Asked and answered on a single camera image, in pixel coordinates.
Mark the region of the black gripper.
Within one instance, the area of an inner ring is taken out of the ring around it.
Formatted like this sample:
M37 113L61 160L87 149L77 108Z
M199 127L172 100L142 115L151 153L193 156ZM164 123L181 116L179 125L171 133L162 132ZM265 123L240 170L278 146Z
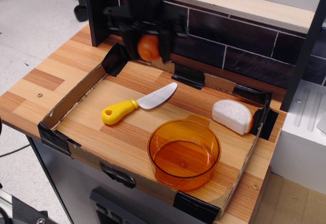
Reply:
M106 7L103 10L108 27L118 30L129 26L146 34L159 34L159 53L162 61L169 60L175 37L187 36L186 14L172 8L164 0L126 0L126 4ZM121 31L121 37L129 56L137 60L140 34L137 31Z

